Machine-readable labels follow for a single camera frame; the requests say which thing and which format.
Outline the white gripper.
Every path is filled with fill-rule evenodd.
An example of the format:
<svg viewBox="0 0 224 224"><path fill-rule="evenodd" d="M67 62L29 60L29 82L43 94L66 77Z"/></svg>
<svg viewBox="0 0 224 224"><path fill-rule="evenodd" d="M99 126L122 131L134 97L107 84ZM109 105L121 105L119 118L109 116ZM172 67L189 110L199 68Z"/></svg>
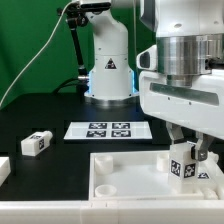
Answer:
<svg viewBox="0 0 224 224"><path fill-rule="evenodd" d="M172 144L184 139L180 126L201 132L196 134L197 142L191 148L193 160L202 162L208 158L213 137L224 140L224 70L194 76L190 88L168 86L163 75L142 71L139 93L145 114L168 121Z"/></svg>

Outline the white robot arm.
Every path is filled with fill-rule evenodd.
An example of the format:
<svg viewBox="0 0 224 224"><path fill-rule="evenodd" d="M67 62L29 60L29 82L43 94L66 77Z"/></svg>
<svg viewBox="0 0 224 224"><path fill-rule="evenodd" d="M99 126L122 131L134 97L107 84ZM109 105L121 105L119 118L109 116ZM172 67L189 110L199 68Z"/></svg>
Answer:
<svg viewBox="0 0 224 224"><path fill-rule="evenodd" d="M120 0L81 0L93 25L95 65L90 92L122 100L132 89L126 28L110 13ZM140 0L140 20L156 44L137 56L144 113L167 122L170 138L194 130L194 160L204 161L215 138L224 140L224 0Z"/></svg>

